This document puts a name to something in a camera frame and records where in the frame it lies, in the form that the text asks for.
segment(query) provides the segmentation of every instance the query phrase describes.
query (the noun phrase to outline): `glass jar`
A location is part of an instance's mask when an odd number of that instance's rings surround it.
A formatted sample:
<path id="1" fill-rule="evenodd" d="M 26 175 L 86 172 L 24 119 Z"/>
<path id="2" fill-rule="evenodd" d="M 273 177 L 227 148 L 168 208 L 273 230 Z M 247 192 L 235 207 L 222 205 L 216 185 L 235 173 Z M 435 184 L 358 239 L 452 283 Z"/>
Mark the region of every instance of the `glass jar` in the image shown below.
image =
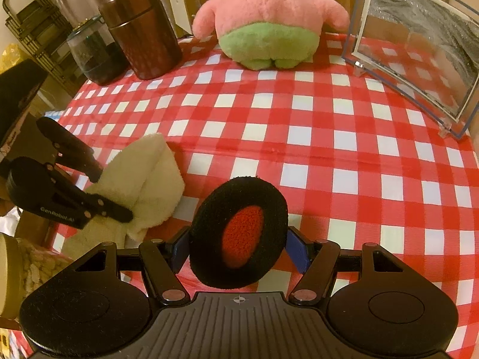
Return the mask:
<path id="1" fill-rule="evenodd" d="M 85 21 L 66 40 L 83 74 L 98 85 L 120 78 L 128 61 L 100 15 Z"/>
<path id="2" fill-rule="evenodd" d="M 23 300 L 71 262 L 28 240 L 0 234 L 0 317 L 17 319 Z"/>

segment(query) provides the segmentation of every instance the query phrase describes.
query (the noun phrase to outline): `red and white checkered tablecloth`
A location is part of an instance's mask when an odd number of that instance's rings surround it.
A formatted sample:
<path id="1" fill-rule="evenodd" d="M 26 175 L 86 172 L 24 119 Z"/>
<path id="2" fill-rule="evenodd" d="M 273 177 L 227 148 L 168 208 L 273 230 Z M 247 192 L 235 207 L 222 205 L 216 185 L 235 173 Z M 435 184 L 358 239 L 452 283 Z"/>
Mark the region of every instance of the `red and white checkered tablecloth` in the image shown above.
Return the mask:
<path id="1" fill-rule="evenodd" d="M 392 44 L 385 40 L 371 38 L 363 38 L 359 50 L 397 74 L 406 77 L 433 99 L 449 107 L 453 114 L 459 111 L 451 84 L 434 59 L 432 51 L 427 52 L 411 45 Z M 415 98 L 414 91 L 407 85 L 398 83 L 398 87 Z"/>
<path id="2" fill-rule="evenodd" d="M 356 249 L 379 243 L 447 293 L 459 309 L 449 352 L 470 358 L 479 331 L 479 170 L 471 141 L 442 139 L 408 100 L 354 76 L 340 57 L 344 41 L 324 34 L 310 63 L 254 72 L 222 55 L 214 39 L 183 40 L 176 70 L 152 81 L 130 71 L 103 88 L 87 82 L 60 123 L 104 164 L 135 139 L 164 134 L 186 189 L 173 217 L 148 238 L 168 238 L 191 222 L 230 178 L 259 176 L 279 188 L 290 224 L 310 239 Z M 398 53 L 384 53 L 401 63 Z M 77 184 L 86 182 L 80 176 Z M 59 226 L 52 247 L 60 250 L 73 233 Z M 188 263 L 179 277 L 190 292 L 207 289 Z M 288 292 L 299 278 L 284 253 L 244 290 Z M 142 287 L 138 273 L 126 279 Z M 351 279 L 342 275 L 336 289 Z"/>

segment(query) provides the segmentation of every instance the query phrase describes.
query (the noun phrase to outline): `pink plush toy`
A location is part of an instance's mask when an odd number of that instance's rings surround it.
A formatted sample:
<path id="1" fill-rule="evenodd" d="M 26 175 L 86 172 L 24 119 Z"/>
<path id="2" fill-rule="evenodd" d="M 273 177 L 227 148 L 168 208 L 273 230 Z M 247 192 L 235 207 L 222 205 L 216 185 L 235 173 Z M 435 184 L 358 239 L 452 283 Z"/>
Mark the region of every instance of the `pink plush toy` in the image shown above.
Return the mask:
<path id="1" fill-rule="evenodd" d="M 323 23 L 343 31 L 348 12 L 334 0 L 209 0 L 192 29 L 199 39 L 216 30 L 223 52 L 249 69 L 289 69 L 316 52 Z"/>

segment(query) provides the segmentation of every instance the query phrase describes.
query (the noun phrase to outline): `green plush shorts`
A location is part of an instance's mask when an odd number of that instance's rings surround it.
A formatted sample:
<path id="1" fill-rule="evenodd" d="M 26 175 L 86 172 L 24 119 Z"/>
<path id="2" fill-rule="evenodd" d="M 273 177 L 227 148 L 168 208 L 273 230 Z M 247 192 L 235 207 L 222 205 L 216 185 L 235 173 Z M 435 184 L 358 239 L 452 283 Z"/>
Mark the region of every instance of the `green plush shorts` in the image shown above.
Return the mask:
<path id="1" fill-rule="evenodd" d="M 253 23 L 223 35 L 219 45 L 228 57 L 248 69 L 267 69 L 272 64 L 290 69 L 313 56 L 319 36 L 300 27 Z"/>

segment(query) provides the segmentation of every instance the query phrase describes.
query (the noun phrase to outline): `acrylic picture frame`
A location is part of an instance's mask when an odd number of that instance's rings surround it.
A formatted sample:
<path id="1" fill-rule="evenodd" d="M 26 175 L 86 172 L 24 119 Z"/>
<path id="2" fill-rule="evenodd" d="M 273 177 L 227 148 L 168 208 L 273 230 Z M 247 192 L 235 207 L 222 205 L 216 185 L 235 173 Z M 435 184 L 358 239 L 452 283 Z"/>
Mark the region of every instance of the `acrylic picture frame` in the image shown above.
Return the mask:
<path id="1" fill-rule="evenodd" d="M 342 56 L 460 139 L 478 109 L 475 15 L 460 0 L 356 0 Z"/>

